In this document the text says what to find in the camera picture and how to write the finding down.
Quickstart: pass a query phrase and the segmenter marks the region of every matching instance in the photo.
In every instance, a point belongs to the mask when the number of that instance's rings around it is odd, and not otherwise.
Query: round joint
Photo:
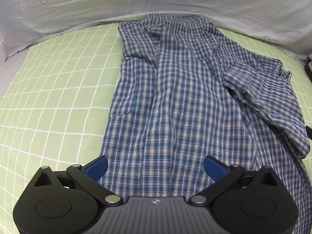
[[[192,202],[196,203],[196,204],[203,204],[206,202],[206,197],[202,196],[202,195],[195,195],[191,198]]]
[[[105,197],[105,200],[108,202],[108,203],[117,203],[118,201],[121,200],[121,198],[118,196],[118,195],[108,195]]]

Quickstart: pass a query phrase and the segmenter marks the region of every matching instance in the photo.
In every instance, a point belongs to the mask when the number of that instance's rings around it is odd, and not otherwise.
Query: green bed sheet
[[[99,156],[122,59],[117,26],[81,29],[32,46],[0,100],[0,234],[18,233],[13,207],[40,166],[65,170]],[[312,126],[312,84],[303,66],[267,43],[220,31],[283,62]],[[311,156],[304,160],[310,178]]]

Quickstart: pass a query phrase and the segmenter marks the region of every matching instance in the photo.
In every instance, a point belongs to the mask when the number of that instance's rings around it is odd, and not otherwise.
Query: wrinkled fabric
[[[101,154],[100,184],[127,196],[191,197],[212,184],[212,155],[247,170],[270,165],[298,205],[294,233],[311,228],[303,117],[279,60],[249,52],[195,16],[122,22],[121,79]]]

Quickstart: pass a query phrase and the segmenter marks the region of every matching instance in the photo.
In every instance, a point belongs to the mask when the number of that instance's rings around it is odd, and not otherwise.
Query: white fabric backdrop
[[[10,57],[89,22],[155,11],[197,13],[286,51],[312,53],[312,0],[0,0],[0,43]]]

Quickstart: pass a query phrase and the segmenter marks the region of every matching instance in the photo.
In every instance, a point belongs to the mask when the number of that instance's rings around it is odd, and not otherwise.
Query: grid pattern fabric
[[[42,165],[65,170],[99,156],[122,58],[118,24],[67,33],[30,48],[0,101],[0,233]]]

